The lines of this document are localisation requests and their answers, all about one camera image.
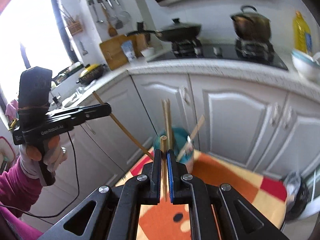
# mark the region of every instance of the blue label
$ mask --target blue label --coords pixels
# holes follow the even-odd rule
[[[306,38],[307,52],[310,54],[312,52],[312,39],[310,33],[304,33]]]

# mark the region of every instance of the magenta sweater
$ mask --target magenta sweater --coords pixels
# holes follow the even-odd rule
[[[23,173],[20,160],[9,172],[0,175],[0,203],[3,205],[29,211],[31,205],[38,200],[41,189],[39,179],[30,179]],[[0,212],[23,240],[36,240],[42,235],[40,231],[18,219],[22,212],[15,209],[8,210],[2,206]]]

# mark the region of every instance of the pink sleeve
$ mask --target pink sleeve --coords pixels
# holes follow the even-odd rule
[[[39,179],[30,179],[23,173],[20,167],[20,159],[9,172],[3,172],[0,175],[0,202],[3,205],[29,211],[38,200],[41,189]],[[18,210],[9,210],[16,217],[22,215],[22,212]]]

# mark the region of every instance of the cooking pot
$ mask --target cooking pot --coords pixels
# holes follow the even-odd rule
[[[102,76],[104,71],[102,64],[87,65],[85,70],[81,72],[80,77],[76,83],[82,85],[89,85],[93,80]]]
[[[246,8],[255,12],[244,12]],[[271,38],[270,20],[259,14],[251,5],[243,5],[240,9],[241,13],[230,16],[238,37],[247,41],[267,43]]]
[[[181,23],[179,18],[172,20],[174,22],[173,24],[157,31],[144,30],[143,25],[138,25],[137,31],[129,32],[126,36],[141,33],[154,33],[161,41],[180,42],[195,39],[201,31],[201,24]]]

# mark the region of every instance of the black glass cooktop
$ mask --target black glass cooktop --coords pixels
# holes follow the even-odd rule
[[[238,49],[236,49],[236,46],[232,44],[203,45],[202,55],[199,55],[199,56],[193,55],[193,56],[176,57],[176,55],[172,51],[170,51],[150,61],[170,60],[170,59],[193,59],[193,58],[240,60],[240,61],[264,64],[267,66],[271,66],[271,67],[275,67],[283,70],[288,70],[287,66],[284,64],[282,59],[275,52],[272,53],[272,57],[264,57],[264,58],[254,57],[254,56],[245,57],[243,53],[240,52]]]

